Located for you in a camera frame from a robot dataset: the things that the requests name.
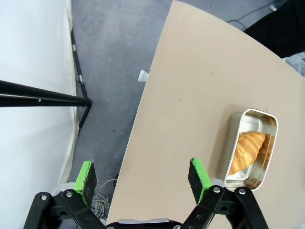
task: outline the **beige tabletop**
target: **beige tabletop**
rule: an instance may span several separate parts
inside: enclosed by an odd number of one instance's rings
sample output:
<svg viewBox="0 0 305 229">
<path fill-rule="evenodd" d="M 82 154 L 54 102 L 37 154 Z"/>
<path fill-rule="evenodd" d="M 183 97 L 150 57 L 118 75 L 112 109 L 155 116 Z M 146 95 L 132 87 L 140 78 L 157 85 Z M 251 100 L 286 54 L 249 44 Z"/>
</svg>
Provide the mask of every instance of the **beige tabletop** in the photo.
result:
<svg viewBox="0 0 305 229">
<path fill-rule="evenodd" d="M 152 63 L 108 223 L 170 218 L 195 207 L 189 160 L 216 176 L 229 117 L 255 108 L 278 119 L 263 185 L 254 192 L 269 228 L 305 220 L 305 80 L 243 32 L 174 1 Z M 215 216 L 209 228 L 230 228 Z"/>
</svg>

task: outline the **concrete floor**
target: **concrete floor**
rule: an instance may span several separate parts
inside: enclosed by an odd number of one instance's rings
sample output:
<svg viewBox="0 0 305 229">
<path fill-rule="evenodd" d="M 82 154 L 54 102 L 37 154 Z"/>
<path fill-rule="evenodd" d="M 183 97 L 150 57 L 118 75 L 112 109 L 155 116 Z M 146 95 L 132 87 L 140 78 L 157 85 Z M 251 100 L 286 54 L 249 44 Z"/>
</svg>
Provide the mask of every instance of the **concrete floor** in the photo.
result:
<svg viewBox="0 0 305 229">
<path fill-rule="evenodd" d="M 271 0 L 183 0 L 225 21 L 242 17 Z M 91 112 L 77 141 L 69 181 L 84 160 L 94 160 L 101 183 L 114 178 L 123 160 L 144 89 L 140 70 L 149 71 L 172 0 L 73 0 L 74 33 Z M 268 7 L 241 22 L 249 27 Z M 233 26 L 242 27 L 232 22 Z M 112 196 L 108 183 L 100 190 Z M 75 224 L 64 226 L 75 228 Z"/>
</svg>

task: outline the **rectangular metal pan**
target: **rectangular metal pan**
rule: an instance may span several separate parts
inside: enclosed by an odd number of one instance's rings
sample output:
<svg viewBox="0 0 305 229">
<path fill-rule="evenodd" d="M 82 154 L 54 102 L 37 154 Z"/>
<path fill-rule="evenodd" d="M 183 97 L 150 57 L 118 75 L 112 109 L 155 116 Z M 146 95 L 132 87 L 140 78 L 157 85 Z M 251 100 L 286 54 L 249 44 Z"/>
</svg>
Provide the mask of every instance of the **rectangular metal pan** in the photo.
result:
<svg viewBox="0 0 305 229">
<path fill-rule="evenodd" d="M 233 191 L 237 187 L 246 186 L 254 191 L 262 185 L 271 161 L 277 129 L 276 117 L 263 111 L 247 109 L 231 116 L 217 171 L 217 178 L 224 181 L 227 189 Z M 247 132 L 264 132 L 266 139 L 255 162 L 248 168 L 229 176 L 238 137 Z"/>
</svg>

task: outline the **black cloth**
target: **black cloth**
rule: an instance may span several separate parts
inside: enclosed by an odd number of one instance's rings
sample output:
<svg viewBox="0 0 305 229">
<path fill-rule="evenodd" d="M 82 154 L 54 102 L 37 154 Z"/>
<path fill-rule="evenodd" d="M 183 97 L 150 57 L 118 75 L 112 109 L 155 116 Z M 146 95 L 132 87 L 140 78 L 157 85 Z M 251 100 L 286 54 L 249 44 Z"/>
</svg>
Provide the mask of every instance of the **black cloth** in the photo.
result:
<svg viewBox="0 0 305 229">
<path fill-rule="evenodd" d="M 305 0 L 288 0 L 244 31 L 281 58 L 305 51 Z"/>
</svg>

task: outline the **white backdrop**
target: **white backdrop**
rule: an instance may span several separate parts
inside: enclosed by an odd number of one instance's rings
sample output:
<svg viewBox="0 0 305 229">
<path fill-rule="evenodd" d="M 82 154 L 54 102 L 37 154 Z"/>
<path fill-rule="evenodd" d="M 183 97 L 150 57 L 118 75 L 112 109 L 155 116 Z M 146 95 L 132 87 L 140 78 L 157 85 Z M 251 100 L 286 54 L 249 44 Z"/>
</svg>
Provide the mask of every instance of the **white backdrop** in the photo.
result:
<svg viewBox="0 0 305 229">
<path fill-rule="evenodd" d="M 70 0 L 0 0 L 0 11 L 0 80 L 76 95 Z M 34 195 L 66 181 L 77 125 L 72 107 L 0 108 L 0 228 L 23 228 Z"/>
</svg>

